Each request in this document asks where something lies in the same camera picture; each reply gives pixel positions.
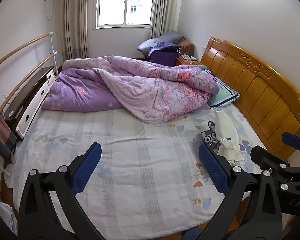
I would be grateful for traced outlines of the white knit sweater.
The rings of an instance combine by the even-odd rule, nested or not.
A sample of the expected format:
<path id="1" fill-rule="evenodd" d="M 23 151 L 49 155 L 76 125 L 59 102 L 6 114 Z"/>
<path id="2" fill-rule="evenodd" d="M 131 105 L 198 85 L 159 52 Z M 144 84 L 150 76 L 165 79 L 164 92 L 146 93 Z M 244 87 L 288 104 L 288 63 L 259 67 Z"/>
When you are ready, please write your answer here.
<path id="1" fill-rule="evenodd" d="M 216 138 L 220 143 L 217 154 L 223 156 L 231 165 L 235 165 L 244 159 L 240 152 L 236 128 L 225 111 L 217 111 L 215 121 Z"/>

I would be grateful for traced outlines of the striped cloth on floor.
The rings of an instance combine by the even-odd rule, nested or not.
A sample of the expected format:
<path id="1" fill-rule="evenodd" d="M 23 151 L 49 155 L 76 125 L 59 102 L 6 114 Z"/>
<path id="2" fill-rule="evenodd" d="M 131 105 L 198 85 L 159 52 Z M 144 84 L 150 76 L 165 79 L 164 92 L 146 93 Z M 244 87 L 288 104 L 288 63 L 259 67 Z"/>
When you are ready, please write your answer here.
<path id="1" fill-rule="evenodd" d="M 7 227 L 18 236 L 18 222 L 13 212 L 13 208 L 0 201 L 0 217 Z"/>

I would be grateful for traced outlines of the wooden headboard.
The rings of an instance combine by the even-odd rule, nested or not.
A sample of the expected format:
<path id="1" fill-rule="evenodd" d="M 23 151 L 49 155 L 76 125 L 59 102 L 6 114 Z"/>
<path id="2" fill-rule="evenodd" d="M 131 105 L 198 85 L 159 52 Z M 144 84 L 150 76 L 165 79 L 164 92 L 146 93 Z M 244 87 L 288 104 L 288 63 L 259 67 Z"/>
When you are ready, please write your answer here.
<path id="1" fill-rule="evenodd" d="M 294 149 L 284 132 L 300 136 L 300 92 L 266 62 L 229 41 L 209 39 L 200 63 L 241 95 L 235 106 L 266 149 L 283 160 Z"/>

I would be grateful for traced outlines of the white fan base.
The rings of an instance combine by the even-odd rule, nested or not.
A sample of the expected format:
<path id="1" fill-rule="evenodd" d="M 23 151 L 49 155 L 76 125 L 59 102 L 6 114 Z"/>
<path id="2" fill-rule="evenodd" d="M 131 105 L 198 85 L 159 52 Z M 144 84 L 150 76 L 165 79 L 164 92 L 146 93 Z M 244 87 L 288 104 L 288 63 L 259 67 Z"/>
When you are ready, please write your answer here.
<path id="1" fill-rule="evenodd" d="M 13 163 L 10 163 L 6 166 L 5 170 L 6 170 L 4 174 L 5 184 L 9 189 L 12 189 L 14 183 L 15 165 Z"/>

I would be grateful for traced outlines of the teal striped pillow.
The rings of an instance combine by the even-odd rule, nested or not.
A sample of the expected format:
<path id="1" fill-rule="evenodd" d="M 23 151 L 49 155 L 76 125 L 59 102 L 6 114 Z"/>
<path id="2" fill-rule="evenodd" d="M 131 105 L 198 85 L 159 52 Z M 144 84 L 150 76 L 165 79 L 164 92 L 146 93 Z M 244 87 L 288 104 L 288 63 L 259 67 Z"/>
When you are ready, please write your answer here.
<path id="1" fill-rule="evenodd" d="M 232 102 L 239 99 L 240 94 L 239 92 L 235 91 L 234 89 L 230 88 L 227 84 L 225 84 L 222 80 L 215 77 L 210 70 L 205 69 L 202 71 L 203 73 L 210 74 L 213 80 L 217 83 L 219 87 L 219 92 L 210 96 L 207 104 L 211 108 L 219 108 L 219 107 L 226 107 L 227 105 L 231 104 Z"/>

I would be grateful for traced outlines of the grey printed folded garment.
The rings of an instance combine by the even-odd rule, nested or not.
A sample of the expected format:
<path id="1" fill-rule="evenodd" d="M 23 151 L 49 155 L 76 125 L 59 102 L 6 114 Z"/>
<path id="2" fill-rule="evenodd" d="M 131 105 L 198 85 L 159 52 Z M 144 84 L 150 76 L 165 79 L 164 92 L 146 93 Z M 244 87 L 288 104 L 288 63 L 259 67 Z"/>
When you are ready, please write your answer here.
<path id="1" fill-rule="evenodd" d="M 215 123 L 213 121 L 203 121 L 198 127 L 199 134 L 193 139 L 193 145 L 198 151 L 199 146 L 206 143 L 208 147 L 215 153 L 218 152 L 220 143 L 216 137 Z"/>

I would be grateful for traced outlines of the dark and white tv cabinet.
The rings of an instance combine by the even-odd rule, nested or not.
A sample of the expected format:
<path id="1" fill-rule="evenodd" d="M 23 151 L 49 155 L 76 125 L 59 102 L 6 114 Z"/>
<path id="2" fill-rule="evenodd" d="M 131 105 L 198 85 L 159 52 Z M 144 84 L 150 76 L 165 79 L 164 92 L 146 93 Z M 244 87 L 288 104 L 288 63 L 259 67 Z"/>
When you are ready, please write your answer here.
<path id="1" fill-rule="evenodd" d="M 24 139 L 43 100 L 55 82 L 53 67 L 40 69 L 20 90 L 4 113 L 6 124 L 17 139 Z"/>

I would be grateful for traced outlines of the pale patterned bed sheet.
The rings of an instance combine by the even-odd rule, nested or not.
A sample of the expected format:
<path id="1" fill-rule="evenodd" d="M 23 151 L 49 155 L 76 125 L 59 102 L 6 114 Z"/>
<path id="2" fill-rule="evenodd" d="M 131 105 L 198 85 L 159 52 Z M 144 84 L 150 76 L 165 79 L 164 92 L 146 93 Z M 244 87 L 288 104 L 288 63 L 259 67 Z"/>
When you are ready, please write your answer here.
<path id="1" fill-rule="evenodd" d="M 198 127 L 214 118 L 208 106 L 159 125 L 124 108 L 41 109 L 17 146 L 14 205 L 32 169 L 53 172 L 97 142 L 101 160 L 77 200 L 106 239 L 154 239 L 203 224 L 224 198 L 198 159 Z"/>

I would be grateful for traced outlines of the wooden nightstand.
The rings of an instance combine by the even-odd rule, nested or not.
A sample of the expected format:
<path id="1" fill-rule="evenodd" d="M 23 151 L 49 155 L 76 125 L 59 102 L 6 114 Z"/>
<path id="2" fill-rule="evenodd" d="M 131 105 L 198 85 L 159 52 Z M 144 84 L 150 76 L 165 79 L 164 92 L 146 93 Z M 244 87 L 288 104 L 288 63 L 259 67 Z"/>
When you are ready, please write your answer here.
<path id="1" fill-rule="evenodd" d="M 187 54 L 183 54 L 180 55 L 177 59 L 176 59 L 176 65 L 181 65 L 181 64 L 186 64 L 186 65 L 198 65 L 198 60 L 193 57 L 193 56 L 189 56 Z"/>

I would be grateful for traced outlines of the purple floral quilt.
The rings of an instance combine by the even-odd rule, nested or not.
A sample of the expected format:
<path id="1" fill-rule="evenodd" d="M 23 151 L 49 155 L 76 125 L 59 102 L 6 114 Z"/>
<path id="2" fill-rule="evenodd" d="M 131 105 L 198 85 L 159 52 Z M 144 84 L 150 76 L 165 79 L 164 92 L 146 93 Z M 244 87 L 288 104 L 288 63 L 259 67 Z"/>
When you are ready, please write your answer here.
<path id="1" fill-rule="evenodd" d="M 213 76 L 199 67 L 168 67 L 111 55 L 66 60 L 42 109 L 125 108 L 147 124 L 162 124 L 202 107 L 218 92 Z"/>

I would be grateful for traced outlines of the dark purple cloth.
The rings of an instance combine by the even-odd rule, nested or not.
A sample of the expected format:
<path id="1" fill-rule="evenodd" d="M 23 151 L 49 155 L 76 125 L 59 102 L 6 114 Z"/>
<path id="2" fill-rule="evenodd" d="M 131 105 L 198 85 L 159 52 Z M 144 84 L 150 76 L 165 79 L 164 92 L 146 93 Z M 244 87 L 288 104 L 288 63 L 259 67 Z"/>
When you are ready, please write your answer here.
<path id="1" fill-rule="evenodd" d="M 147 57 L 150 62 L 163 66 L 174 67 L 176 59 L 180 56 L 181 46 L 168 42 L 160 42 L 150 49 Z"/>

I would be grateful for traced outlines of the grey blue pillow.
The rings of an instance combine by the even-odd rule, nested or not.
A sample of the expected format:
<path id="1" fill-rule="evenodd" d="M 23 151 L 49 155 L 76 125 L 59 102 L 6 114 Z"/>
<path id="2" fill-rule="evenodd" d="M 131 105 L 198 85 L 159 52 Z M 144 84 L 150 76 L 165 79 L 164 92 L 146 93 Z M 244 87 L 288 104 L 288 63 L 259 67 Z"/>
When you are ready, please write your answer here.
<path id="1" fill-rule="evenodd" d="M 142 42 L 138 47 L 137 50 L 143 54 L 143 56 L 147 56 L 150 49 L 154 46 L 158 45 L 160 42 L 168 42 L 172 44 L 178 44 L 179 42 L 183 41 L 185 37 L 179 34 L 176 31 L 168 31 L 164 35 L 161 35 L 156 38 L 150 38 L 144 42 Z"/>

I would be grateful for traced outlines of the left curtain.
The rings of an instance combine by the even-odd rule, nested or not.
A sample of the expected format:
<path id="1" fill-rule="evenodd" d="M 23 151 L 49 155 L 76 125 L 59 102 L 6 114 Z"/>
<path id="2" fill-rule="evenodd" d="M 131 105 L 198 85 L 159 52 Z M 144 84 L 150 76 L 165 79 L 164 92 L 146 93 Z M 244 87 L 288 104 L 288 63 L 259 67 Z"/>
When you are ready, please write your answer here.
<path id="1" fill-rule="evenodd" d="M 87 58 L 88 0 L 60 0 L 59 26 L 63 59 Z"/>

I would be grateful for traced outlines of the curtain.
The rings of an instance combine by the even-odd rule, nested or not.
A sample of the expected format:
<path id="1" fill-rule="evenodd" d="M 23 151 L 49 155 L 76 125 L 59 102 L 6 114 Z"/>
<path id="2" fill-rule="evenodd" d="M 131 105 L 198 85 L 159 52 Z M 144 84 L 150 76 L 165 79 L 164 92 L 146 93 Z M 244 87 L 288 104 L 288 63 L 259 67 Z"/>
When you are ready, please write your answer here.
<path id="1" fill-rule="evenodd" d="M 88 0 L 60 0 L 59 26 L 63 59 L 87 58 Z"/>
<path id="2" fill-rule="evenodd" d="M 151 38 L 159 37 L 177 28 L 178 0 L 154 0 Z"/>

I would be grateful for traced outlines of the right curtain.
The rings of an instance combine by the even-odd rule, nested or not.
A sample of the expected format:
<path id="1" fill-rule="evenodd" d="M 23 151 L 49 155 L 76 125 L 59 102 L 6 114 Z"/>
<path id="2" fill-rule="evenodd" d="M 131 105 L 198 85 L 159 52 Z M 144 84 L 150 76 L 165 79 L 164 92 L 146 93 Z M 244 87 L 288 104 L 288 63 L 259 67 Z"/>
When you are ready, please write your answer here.
<path id="1" fill-rule="evenodd" d="M 177 28 L 178 0 L 154 0 L 151 38 L 159 37 Z"/>

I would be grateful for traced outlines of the window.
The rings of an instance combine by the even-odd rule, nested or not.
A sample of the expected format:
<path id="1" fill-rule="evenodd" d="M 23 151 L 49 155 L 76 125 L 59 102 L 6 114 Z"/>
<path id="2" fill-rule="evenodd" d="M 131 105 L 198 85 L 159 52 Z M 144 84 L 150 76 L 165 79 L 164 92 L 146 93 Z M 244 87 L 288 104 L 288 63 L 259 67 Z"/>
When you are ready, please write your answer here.
<path id="1" fill-rule="evenodd" d="M 154 0 L 96 0 L 96 27 L 150 27 Z"/>

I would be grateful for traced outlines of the lower wooden wall rail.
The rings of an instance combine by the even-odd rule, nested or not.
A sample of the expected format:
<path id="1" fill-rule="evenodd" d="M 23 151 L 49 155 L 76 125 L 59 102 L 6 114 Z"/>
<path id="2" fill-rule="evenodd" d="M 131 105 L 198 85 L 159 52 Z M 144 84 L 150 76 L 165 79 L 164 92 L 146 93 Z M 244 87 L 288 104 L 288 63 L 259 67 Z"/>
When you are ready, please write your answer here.
<path id="1" fill-rule="evenodd" d="M 48 56 L 44 61 L 42 61 L 40 64 L 38 64 L 36 67 L 34 67 L 10 92 L 10 94 L 6 97 L 5 101 L 0 106 L 0 114 L 8 104 L 8 102 L 11 100 L 12 96 L 17 92 L 17 90 L 40 68 L 42 67 L 49 59 L 55 57 L 59 52 L 61 52 L 61 49 L 55 51 L 50 56 Z"/>

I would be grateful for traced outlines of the wooden wall rail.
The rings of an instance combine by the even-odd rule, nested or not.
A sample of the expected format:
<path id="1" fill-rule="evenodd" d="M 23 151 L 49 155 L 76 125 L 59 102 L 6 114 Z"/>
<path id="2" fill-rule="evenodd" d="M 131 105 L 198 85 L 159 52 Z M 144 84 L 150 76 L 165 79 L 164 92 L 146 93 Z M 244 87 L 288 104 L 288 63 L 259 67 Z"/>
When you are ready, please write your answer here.
<path id="1" fill-rule="evenodd" d="M 8 58 L 10 58 L 11 56 L 13 56 L 15 53 L 17 53 L 17 52 L 21 51 L 22 49 L 24 49 L 24 48 L 26 48 L 26 47 L 32 45 L 32 44 L 35 43 L 35 42 L 38 42 L 38 41 L 40 41 L 40 40 L 42 40 L 42 39 L 44 39 L 44 38 L 46 38 L 46 37 L 50 37 L 50 36 L 52 36 L 53 34 L 56 34 L 56 33 L 57 33 L 56 30 L 55 30 L 55 31 L 51 31 L 51 32 L 49 32 L 49 33 L 47 33 L 47 34 L 44 34 L 44 35 L 42 35 L 42 36 L 39 36 L 39 37 L 37 37 L 37 38 L 34 38 L 34 39 L 32 39 L 32 40 L 30 40 L 30 41 L 28 41 L 28 42 L 22 44 L 21 46 L 15 48 L 14 50 L 12 50 L 12 51 L 9 52 L 8 54 L 6 54 L 4 57 L 2 57 L 2 58 L 0 59 L 0 65 L 1 65 L 4 61 L 6 61 Z"/>
<path id="2" fill-rule="evenodd" d="M 55 51 L 50 56 L 48 56 L 44 61 L 42 61 L 40 64 L 38 64 L 36 67 L 34 67 L 10 92 L 10 94 L 6 97 L 5 101 L 0 106 L 0 114 L 8 104 L 8 102 L 11 100 L 12 96 L 17 92 L 17 90 L 40 68 L 42 67 L 49 59 L 55 57 L 59 52 L 61 52 L 61 49 Z"/>

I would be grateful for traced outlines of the upper wooden wall rail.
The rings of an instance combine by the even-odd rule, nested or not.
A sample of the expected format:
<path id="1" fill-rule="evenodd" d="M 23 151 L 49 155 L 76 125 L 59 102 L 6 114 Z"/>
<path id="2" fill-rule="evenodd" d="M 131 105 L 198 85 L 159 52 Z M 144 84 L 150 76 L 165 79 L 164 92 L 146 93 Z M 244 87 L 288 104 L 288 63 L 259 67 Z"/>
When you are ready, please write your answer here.
<path id="1" fill-rule="evenodd" d="M 22 44 L 21 46 L 15 48 L 14 50 L 12 50 L 12 51 L 9 52 L 8 54 L 6 54 L 4 57 L 2 57 L 2 58 L 0 59 L 0 65 L 1 65 L 4 61 L 6 61 L 8 58 L 10 58 L 11 56 L 13 56 L 15 53 L 17 53 L 17 52 L 21 51 L 22 49 L 24 49 L 24 48 L 26 48 L 26 47 L 32 45 L 32 44 L 35 43 L 35 42 L 38 42 L 38 41 L 40 41 L 40 40 L 42 40 L 42 39 L 44 39 L 44 38 L 46 38 L 46 37 L 50 37 L 50 36 L 52 36 L 53 34 L 56 34 L 56 33 L 57 33 L 56 30 L 55 30 L 55 31 L 51 31 L 51 32 L 49 32 L 49 33 L 47 33 L 47 34 L 44 34 L 44 35 L 42 35 L 42 36 L 39 36 L 39 37 L 37 37 L 37 38 L 34 38 L 34 39 L 32 39 L 32 40 L 30 40 L 30 41 L 28 41 L 28 42 Z"/>

